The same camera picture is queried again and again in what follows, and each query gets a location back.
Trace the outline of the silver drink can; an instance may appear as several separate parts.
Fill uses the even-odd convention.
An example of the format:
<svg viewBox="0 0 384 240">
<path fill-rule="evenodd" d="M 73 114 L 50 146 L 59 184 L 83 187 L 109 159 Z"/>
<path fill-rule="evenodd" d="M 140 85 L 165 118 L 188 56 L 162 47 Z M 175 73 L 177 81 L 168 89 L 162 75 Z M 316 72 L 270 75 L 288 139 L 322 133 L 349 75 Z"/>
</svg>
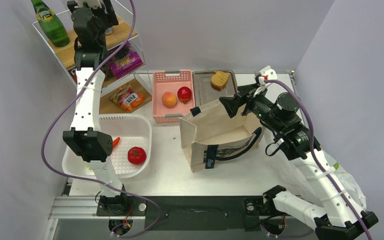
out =
<svg viewBox="0 0 384 240">
<path fill-rule="evenodd" d="M 108 27 L 106 30 L 105 30 L 105 35 L 106 36 L 109 36 L 111 34 L 113 34 L 114 30 L 113 30 L 113 27 Z"/>
</svg>

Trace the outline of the beige canvas tote bag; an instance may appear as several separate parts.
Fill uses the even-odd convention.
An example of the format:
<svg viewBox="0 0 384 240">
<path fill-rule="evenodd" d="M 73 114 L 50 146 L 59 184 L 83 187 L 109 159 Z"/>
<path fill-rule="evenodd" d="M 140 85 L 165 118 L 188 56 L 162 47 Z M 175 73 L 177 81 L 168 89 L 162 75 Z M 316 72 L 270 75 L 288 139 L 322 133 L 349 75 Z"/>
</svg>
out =
<svg viewBox="0 0 384 240">
<path fill-rule="evenodd" d="M 193 173 L 257 149 L 265 131 L 253 114 L 238 113 L 230 118 L 219 100 L 192 108 L 179 119 L 179 129 L 181 147 Z"/>
</svg>

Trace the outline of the red pomegranate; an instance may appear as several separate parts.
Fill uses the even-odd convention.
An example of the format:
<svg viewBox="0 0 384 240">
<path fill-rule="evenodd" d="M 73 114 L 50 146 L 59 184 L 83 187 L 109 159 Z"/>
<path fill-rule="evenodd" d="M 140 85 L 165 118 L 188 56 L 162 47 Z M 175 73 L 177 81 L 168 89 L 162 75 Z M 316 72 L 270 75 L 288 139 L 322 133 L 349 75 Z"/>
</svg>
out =
<svg viewBox="0 0 384 240">
<path fill-rule="evenodd" d="M 187 104 L 192 98 L 192 90 L 187 86 L 182 86 L 177 91 L 177 97 L 182 103 Z"/>
</svg>

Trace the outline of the orange peach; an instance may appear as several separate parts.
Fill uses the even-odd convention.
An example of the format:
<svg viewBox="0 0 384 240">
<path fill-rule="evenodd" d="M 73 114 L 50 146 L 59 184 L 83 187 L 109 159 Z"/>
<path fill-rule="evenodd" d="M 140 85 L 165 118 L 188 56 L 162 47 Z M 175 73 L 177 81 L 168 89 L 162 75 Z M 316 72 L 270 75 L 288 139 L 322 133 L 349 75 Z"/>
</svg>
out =
<svg viewBox="0 0 384 240">
<path fill-rule="evenodd" d="M 162 104 L 169 109 L 174 108 L 178 102 L 177 96 L 171 91 L 164 92 L 161 96 L 161 101 Z"/>
</svg>

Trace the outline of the orange snack packet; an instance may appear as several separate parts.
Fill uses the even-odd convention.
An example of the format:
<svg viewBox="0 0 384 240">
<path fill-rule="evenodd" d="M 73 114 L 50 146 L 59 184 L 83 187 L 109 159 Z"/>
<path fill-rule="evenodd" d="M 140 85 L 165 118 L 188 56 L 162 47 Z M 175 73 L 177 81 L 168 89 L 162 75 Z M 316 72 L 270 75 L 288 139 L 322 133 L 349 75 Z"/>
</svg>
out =
<svg viewBox="0 0 384 240">
<path fill-rule="evenodd" d="M 110 100 L 131 113 L 145 100 L 145 96 L 135 91 L 130 83 L 126 83 L 110 97 Z"/>
</svg>

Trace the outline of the white plastic grocery bag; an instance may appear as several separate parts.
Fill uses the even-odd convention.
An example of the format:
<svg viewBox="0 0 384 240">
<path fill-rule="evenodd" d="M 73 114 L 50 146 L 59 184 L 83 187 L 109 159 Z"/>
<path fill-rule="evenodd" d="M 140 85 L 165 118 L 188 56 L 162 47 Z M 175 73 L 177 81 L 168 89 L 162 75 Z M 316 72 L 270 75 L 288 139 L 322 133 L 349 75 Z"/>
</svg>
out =
<svg viewBox="0 0 384 240">
<path fill-rule="evenodd" d="M 323 154 L 327 163 L 330 166 L 334 166 L 336 177 L 347 190 L 351 198 L 358 205 L 360 205 L 363 210 L 366 210 L 367 198 L 363 194 L 354 177 L 349 172 L 347 172 L 331 155 L 326 152 Z M 291 185 L 286 189 L 292 194 L 300 196 L 300 198 L 319 207 L 322 207 L 322 202 L 316 196 L 315 191 L 312 189 L 309 182 L 299 171 L 299 169 L 285 157 L 283 152 L 276 153 L 275 155 L 280 157 L 280 160 L 273 160 L 271 165 L 279 172 L 281 179 L 287 184 Z"/>
</svg>

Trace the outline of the white plastic basin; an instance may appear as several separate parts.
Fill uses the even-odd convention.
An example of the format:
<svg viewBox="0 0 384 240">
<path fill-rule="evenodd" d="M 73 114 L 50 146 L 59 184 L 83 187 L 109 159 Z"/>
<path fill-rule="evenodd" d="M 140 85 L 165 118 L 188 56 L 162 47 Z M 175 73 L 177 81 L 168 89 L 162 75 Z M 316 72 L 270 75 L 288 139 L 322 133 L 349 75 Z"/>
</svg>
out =
<svg viewBox="0 0 384 240">
<path fill-rule="evenodd" d="M 120 138 L 111 154 L 112 164 L 117 177 L 122 182 L 140 180 L 149 170 L 148 165 L 152 150 L 152 126 L 149 120 L 139 114 L 101 114 L 99 123 L 102 132 L 114 140 Z M 142 148 L 146 159 L 141 164 L 133 164 L 128 160 L 128 151 L 133 147 Z M 62 170 L 65 174 L 95 178 L 92 168 L 77 156 L 69 147 L 62 159 Z"/>
</svg>

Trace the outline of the red tomato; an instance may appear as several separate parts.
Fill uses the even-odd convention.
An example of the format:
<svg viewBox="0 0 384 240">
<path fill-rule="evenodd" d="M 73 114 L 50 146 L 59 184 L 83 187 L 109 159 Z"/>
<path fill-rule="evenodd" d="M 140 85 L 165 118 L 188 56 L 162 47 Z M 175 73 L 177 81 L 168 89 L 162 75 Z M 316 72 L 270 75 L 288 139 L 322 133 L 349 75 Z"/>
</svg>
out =
<svg viewBox="0 0 384 240">
<path fill-rule="evenodd" d="M 133 165 L 141 165 L 146 161 L 146 159 L 147 154 L 141 147 L 132 147 L 127 152 L 127 160 Z"/>
</svg>

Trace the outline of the red chili pepper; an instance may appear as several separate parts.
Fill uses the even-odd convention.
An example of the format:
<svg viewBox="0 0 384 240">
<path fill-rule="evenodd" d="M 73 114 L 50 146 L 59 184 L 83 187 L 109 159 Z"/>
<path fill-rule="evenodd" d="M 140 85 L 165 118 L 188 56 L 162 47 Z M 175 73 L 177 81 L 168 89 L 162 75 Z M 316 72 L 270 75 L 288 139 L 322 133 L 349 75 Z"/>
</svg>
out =
<svg viewBox="0 0 384 240">
<path fill-rule="evenodd" d="M 120 137 L 115 138 L 112 142 L 112 147 L 115 148 L 119 144 L 120 140 Z"/>
</svg>

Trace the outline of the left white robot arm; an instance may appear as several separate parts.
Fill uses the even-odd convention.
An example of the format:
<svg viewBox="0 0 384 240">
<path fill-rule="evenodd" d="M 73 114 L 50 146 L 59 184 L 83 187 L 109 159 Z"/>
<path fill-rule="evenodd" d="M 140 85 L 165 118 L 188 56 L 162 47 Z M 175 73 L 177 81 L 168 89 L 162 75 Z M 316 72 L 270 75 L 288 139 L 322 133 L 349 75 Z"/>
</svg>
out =
<svg viewBox="0 0 384 240">
<path fill-rule="evenodd" d="M 129 211 L 129 201 L 112 164 L 113 139 L 101 131 L 99 119 L 109 56 L 106 30 L 119 22 L 109 0 L 69 0 L 67 6 L 77 35 L 73 48 L 79 97 L 70 129 L 62 138 L 102 182 L 98 210 L 120 216 Z"/>
</svg>

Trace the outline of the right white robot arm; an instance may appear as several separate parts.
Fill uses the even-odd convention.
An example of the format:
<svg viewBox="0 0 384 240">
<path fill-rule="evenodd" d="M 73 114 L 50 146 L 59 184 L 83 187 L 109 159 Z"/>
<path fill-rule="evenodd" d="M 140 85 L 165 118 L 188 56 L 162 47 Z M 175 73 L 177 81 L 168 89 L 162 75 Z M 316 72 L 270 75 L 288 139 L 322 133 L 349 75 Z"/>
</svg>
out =
<svg viewBox="0 0 384 240">
<path fill-rule="evenodd" d="M 287 90 L 275 102 L 258 92 L 256 84 L 239 87 L 233 96 L 219 98 L 229 117 L 254 114 L 273 134 L 276 151 L 282 152 L 308 181 L 320 205 L 306 201 L 277 185 L 264 193 L 266 213 L 284 213 L 314 230 L 320 240 L 353 240 L 368 232 L 379 219 L 348 193 L 326 160 L 314 130 L 306 127 L 297 112 L 297 96 Z"/>
</svg>

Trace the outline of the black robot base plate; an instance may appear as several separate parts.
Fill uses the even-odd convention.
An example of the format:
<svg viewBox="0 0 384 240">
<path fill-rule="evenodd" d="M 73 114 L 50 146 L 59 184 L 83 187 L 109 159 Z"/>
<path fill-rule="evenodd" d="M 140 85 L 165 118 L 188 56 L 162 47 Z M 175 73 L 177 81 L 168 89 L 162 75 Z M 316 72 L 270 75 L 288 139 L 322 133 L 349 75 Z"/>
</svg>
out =
<svg viewBox="0 0 384 240">
<path fill-rule="evenodd" d="M 109 217 L 119 233 L 127 221 L 143 220 L 150 231 L 258 231 L 260 224 L 277 229 L 283 212 L 257 196 L 128 196 L 124 203 L 98 201 L 96 216 Z"/>
</svg>

